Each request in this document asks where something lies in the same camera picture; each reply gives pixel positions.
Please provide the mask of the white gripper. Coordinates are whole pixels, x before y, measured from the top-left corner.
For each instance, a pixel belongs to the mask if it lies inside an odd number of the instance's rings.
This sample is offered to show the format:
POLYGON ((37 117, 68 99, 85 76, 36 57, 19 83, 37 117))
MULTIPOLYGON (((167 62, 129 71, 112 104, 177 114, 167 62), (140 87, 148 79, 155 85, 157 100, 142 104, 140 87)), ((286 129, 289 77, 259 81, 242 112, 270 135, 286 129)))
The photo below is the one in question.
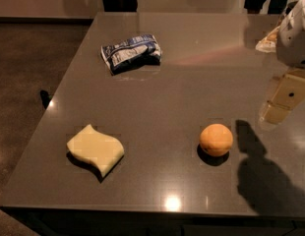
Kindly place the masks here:
MULTIPOLYGON (((299 0, 282 20, 280 28, 269 32, 255 49, 276 53, 277 59, 289 67, 305 68, 305 0, 299 0)), ((274 78, 267 96, 260 121, 278 125, 305 100, 305 70, 287 70, 274 78)))

